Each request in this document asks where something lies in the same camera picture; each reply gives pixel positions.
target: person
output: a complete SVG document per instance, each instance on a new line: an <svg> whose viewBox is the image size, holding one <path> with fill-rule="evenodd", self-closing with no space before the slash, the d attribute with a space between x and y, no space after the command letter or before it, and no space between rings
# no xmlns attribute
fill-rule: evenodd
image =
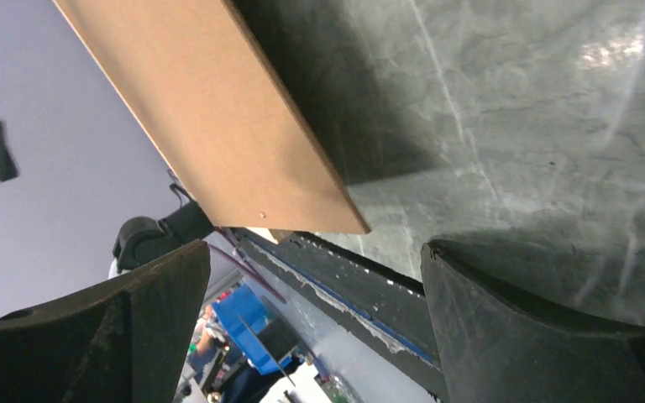
<svg viewBox="0 0 645 403"><path fill-rule="evenodd" d="M198 342L192 344L193 351L191 352L189 358L189 365L191 365L194 370L196 370L197 375L194 379L197 383L201 383L203 378L203 371L208 363L210 363L214 355L216 355L216 349L212 348L214 345L214 339L217 336L223 336L224 340L228 347L228 353L224 359L224 363L229 367L233 366L238 362L243 356L243 352L236 346L235 343L232 343L228 339L228 335L225 334L223 330L220 334L216 329L216 314L214 313L210 305L204 308L204 314L202 315L202 320L204 321L203 326L205 327L202 332L202 338ZM298 359L293 359L290 364L288 364L284 370L287 374L292 374L300 366L300 361ZM254 403L260 401L260 399L268 393L268 390L271 386L275 384L279 379L283 378L283 374L280 372L274 372L272 374L261 375L256 368L248 367L244 369L235 379L233 379L226 390L222 390L222 399L221 403Z"/></svg>

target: blue strip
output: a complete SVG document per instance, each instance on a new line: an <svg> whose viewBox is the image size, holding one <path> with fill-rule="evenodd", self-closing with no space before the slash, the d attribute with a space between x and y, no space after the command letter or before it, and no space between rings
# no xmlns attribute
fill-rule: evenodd
<svg viewBox="0 0 645 403"><path fill-rule="evenodd" d="M414 344L414 343L410 342L409 340L407 340L406 338L404 338L404 337L403 337L402 335L400 335L399 333L397 333L397 332L393 331L391 328L389 328L389 327L388 327L387 325L385 325L384 323L382 323L382 322L378 321L377 319L374 319L374 318L373 318L369 313L367 313L367 312L365 312L365 311L361 311L361 310L360 310L359 308L357 308L356 306L353 306L352 304L350 304L349 302L347 302L347 301L346 301L342 296L338 295L338 293L336 293L335 291L331 290L329 287L327 287L326 285L324 285L324 284L323 284L323 283L321 283L320 281L318 281L318 280L316 280L316 279L312 278L312 277L311 277L310 275L308 275L307 273L300 271L300 270L299 270L295 265L291 264L290 262L287 262L285 259L283 259L282 257L278 256L278 255L275 253L275 251L273 251L273 250L271 250L271 249L270 249L270 247L267 247L267 246L266 246L266 245L264 245L263 243L257 242L255 239L248 238L248 237L246 237L246 238L247 238L251 243L254 243L256 246L258 246L259 248L263 249L266 253L270 254L270 255L271 255L271 256L273 256L274 258L276 258L276 259L280 260L281 262L283 262L284 264L286 264L286 266L288 266L291 270L295 271L295 272L296 272L296 273L298 273L300 276L302 276L302 277L303 277L303 278L305 278L306 280L310 281L310 282L311 282L311 283L313 283L315 286L319 287L321 290L323 290L323 291L325 291L326 293L328 293L332 298L334 298L335 300L337 300L337 301L338 301L338 302L340 302L341 304L345 305L345 306L346 306L350 311L353 311L354 313L356 313L356 314L360 315L360 316L361 316L361 317L363 317L367 322L369 322L369 323L371 323L372 325L374 325L375 327L377 327L381 332L386 333L386 334L387 334L387 336L389 336L390 338L395 339L399 344L401 344L402 346L404 346L404 347L408 348L408 349L409 349L410 351L412 351L414 354L416 354L417 356L419 356L419 358L421 358L421 359L423 359L424 361L426 361L426 362L427 362L427 364L431 365L431 366L432 366L432 367L434 367L434 368L439 369L439 367L438 367L437 365L434 365L434 364L433 364L431 357L430 357L428 354L426 354L426 353L425 353L421 348L419 348L416 344Z"/></svg>

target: black metal rail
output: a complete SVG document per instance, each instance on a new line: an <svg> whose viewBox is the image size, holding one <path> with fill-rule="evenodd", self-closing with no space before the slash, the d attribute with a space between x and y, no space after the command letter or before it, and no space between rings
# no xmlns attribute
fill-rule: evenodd
<svg viewBox="0 0 645 403"><path fill-rule="evenodd" d="M272 244L245 229L233 231L245 253L429 392L446 396L422 283L310 233ZM269 257L288 266L281 268ZM405 348L393 353L357 317L321 299L314 284Z"/></svg>

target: gray marble surface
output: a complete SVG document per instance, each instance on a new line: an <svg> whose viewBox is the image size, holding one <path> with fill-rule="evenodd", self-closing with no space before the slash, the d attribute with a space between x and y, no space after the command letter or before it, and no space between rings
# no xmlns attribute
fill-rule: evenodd
<svg viewBox="0 0 645 403"><path fill-rule="evenodd" d="M645 324L645 0L238 1L373 231Z"/></svg>

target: plywood panel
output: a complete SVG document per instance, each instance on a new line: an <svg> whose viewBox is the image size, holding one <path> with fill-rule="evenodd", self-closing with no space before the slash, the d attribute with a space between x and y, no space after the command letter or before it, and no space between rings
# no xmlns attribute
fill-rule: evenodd
<svg viewBox="0 0 645 403"><path fill-rule="evenodd" d="M55 3L214 224L368 231L228 3Z"/></svg>

